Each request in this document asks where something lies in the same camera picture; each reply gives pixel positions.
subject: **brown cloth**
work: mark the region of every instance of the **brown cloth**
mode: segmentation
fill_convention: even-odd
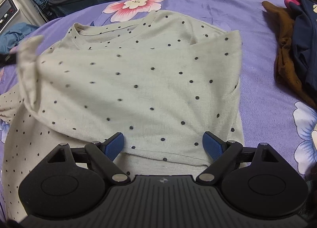
[[[270,15],[278,18],[280,25],[280,30],[277,34],[278,55],[276,56],[274,65],[275,81],[287,85],[308,105],[317,110],[315,102],[303,90],[302,82],[295,73],[291,50],[294,20],[291,18],[290,11],[286,8],[277,7],[267,1],[262,2],[262,6]]]

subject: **silver screw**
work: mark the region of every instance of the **silver screw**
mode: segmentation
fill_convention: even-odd
[[[202,181],[213,181],[214,178],[215,176],[209,173],[203,173],[199,175],[199,179],[201,179]]]
[[[118,173],[112,176],[112,180],[117,181],[117,182],[123,182],[128,179],[128,176],[122,173]]]

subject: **purple bed sheet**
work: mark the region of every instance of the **purple bed sheet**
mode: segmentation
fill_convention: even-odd
[[[240,113],[245,146],[257,147],[260,142],[268,142],[300,174],[305,174],[317,161],[317,113],[274,81],[277,25],[268,17],[262,1],[265,0],[146,0],[148,6],[140,5],[130,11],[122,9],[122,3],[105,3],[50,21],[31,35],[44,35],[38,48],[38,53],[42,53],[62,39],[74,22],[103,26],[115,20],[142,18],[153,8],[177,11],[227,31],[239,30],[243,42]],[[284,7],[284,0],[267,1]],[[0,93],[15,83],[14,68],[6,67]],[[3,148],[0,143],[1,162]]]

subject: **pink flower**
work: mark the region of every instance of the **pink flower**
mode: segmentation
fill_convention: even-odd
[[[109,4],[103,13],[116,13],[111,17],[111,22],[123,22],[133,18],[138,12],[150,12],[161,9],[162,5],[158,2],[163,0],[127,0],[125,2],[115,2]]]

